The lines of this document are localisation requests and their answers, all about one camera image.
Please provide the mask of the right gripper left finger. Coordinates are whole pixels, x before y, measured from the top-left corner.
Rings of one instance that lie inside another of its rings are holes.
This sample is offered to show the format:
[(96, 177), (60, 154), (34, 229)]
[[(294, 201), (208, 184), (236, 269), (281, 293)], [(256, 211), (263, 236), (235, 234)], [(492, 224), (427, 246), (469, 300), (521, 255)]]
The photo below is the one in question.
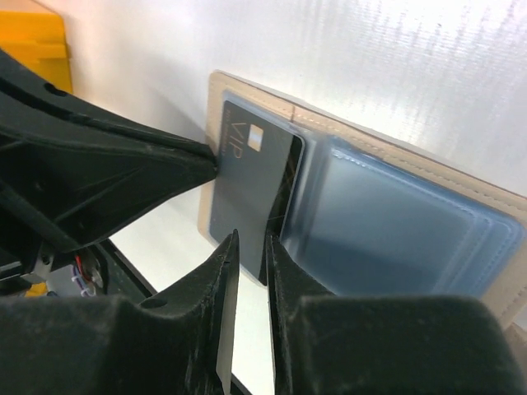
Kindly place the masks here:
[(2, 393), (229, 393), (239, 269), (231, 233), (138, 304), (120, 295), (2, 298)]

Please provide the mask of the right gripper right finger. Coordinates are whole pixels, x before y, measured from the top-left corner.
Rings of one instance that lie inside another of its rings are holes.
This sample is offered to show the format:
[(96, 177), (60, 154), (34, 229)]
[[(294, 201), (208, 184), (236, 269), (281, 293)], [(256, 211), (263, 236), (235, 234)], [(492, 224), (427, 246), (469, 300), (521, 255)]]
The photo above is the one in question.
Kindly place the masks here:
[(278, 394), (520, 394), (523, 374), (476, 299), (342, 297), (265, 240)]

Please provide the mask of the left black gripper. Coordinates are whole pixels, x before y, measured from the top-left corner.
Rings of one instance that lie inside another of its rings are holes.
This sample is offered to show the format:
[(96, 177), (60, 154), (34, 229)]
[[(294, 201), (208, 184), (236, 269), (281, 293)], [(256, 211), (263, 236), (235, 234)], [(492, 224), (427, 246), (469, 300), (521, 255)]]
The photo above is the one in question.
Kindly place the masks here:
[(3, 53), (1, 295), (66, 266), (81, 295), (107, 294), (93, 243), (216, 173), (209, 146), (87, 103)]

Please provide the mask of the beige card holder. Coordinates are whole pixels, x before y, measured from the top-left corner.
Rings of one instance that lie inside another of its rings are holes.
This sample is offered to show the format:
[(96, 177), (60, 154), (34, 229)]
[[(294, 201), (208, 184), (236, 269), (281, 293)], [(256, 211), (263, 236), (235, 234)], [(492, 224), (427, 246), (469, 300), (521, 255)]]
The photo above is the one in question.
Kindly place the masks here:
[[(326, 288), (472, 296), (504, 327), (525, 310), (524, 196), (224, 72), (209, 78), (206, 134), (216, 156), (229, 98), (280, 117), (304, 138), (278, 237)], [(214, 182), (203, 188), (198, 228), (219, 242), (208, 232)]]

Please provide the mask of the black VIP card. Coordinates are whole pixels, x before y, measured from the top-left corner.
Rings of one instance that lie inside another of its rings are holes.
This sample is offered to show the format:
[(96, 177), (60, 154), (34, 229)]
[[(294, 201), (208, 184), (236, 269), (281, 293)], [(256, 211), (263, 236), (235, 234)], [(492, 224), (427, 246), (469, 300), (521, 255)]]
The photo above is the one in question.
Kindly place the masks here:
[(265, 237), (282, 233), (304, 150), (304, 138), (285, 120), (224, 100), (208, 232), (221, 241), (237, 230), (240, 264), (261, 284)]

